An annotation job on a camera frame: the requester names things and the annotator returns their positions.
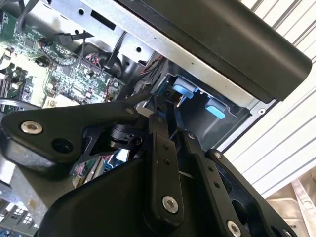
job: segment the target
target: black arm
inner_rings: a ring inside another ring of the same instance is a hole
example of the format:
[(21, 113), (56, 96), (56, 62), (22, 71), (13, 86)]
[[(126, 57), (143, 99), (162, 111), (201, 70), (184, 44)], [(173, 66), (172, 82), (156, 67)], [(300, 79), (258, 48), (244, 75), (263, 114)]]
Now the black arm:
[[(177, 108), (156, 97), (147, 107), (154, 112), (149, 117), (129, 103), (110, 102), (2, 119), (2, 154), (43, 179), (61, 179), (77, 163), (130, 150), (126, 163), (59, 198), (37, 237), (296, 236), (222, 153), (203, 152)], [(42, 131), (25, 133), (26, 121)]]

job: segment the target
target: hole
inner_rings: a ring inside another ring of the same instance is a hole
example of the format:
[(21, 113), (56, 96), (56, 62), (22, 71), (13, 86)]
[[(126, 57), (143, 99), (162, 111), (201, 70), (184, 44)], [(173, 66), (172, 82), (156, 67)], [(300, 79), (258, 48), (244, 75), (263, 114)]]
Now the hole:
[(65, 138), (56, 138), (51, 143), (53, 149), (59, 153), (67, 154), (73, 151), (73, 144)]
[(248, 222), (248, 214), (246, 209), (243, 207), (243, 205), (239, 201), (232, 201), (232, 205), (235, 209), (235, 212), (237, 214), (237, 217), (239, 221), (245, 225)]
[(164, 159), (163, 161), (166, 165), (170, 165), (170, 161), (168, 159)]
[(171, 200), (168, 200), (167, 201), (167, 204), (171, 207), (171, 208), (174, 208), (174, 204), (173, 204), (173, 201)]
[(82, 8), (79, 8), (79, 9), (78, 9), (78, 13), (79, 13), (79, 15), (82, 16), (82, 15), (84, 15), (84, 10), (83, 10)]
[(232, 226), (232, 230), (233, 230), (234, 232), (237, 232), (236, 226)]
[(35, 131), (38, 127), (36, 127), (34, 124), (29, 124), (26, 126), (29, 130)]
[(221, 187), (221, 186), (219, 186), (219, 183), (217, 183), (217, 182), (214, 182), (214, 185), (215, 185), (215, 187), (217, 187), (218, 189)]
[(116, 27), (116, 24), (112, 23), (111, 21), (109, 21), (107, 18), (105, 18), (104, 16), (100, 15), (99, 13), (97, 13), (96, 11), (92, 10), (91, 11), (91, 16), (96, 19), (97, 21), (101, 22), (103, 25), (105, 25), (106, 27), (109, 27), (111, 30), (114, 30)]
[(275, 235), (275, 237), (282, 237), (281, 232), (276, 227), (271, 226), (271, 230), (272, 230), (272, 233)]

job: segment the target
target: screw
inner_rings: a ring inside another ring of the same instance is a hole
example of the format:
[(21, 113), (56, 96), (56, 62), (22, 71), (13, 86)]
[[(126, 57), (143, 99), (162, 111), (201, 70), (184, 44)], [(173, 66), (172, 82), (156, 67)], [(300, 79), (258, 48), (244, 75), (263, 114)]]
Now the screw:
[(130, 113), (130, 114), (132, 114), (132, 115), (134, 114), (134, 111), (132, 109), (130, 109), (130, 108), (126, 108), (125, 111)]
[(241, 231), (234, 221), (228, 221), (227, 227), (234, 237), (241, 237)]
[(259, 115), (264, 115), (265, 112), (266, 112), (266, 109), (264, 109), (264, 108), (261, 108), (261, 109), (258, 110), (258, 114)]
[(287, 237), (292, 237), (291, 233), (287, 229), (283, 229)]
[(27, 134), (38, 135), (43, 132), (43, 127), (34, 121), (26, 121), (22, 123), (21, 130)]
[(179, 209), (178, 203), (173, 197), (165, 196), (162, 199), (162, 205), (168, 212), (172, 214), (175, 214), (178, 212), (178, 209)]
[(193, 140), (196, 138), (192, 133), (188, 133), (188, 136)]
[(215, 155), (215, 157), (218, 158), (218, 159), (221, 159), (221, 158), (222, 158), (221, 154), (219, 154), (218, 152), (214, 152), (214, 155)]

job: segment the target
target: capacitor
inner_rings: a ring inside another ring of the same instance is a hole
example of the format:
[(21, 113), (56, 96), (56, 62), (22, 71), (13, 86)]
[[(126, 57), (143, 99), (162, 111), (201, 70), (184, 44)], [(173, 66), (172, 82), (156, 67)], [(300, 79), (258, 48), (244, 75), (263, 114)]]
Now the capacitor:
[(52, 83), (47, 84), (47, 89), (52, 90), (54, 88)]

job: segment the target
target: black plastic cover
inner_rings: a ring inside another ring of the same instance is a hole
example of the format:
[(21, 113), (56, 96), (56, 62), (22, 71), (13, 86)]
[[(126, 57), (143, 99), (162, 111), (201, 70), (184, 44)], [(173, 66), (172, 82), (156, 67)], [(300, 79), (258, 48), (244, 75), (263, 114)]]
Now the black plastic cover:
[(312, 68), (237, 0), (116, 1), (265, 103), (284, 100)]

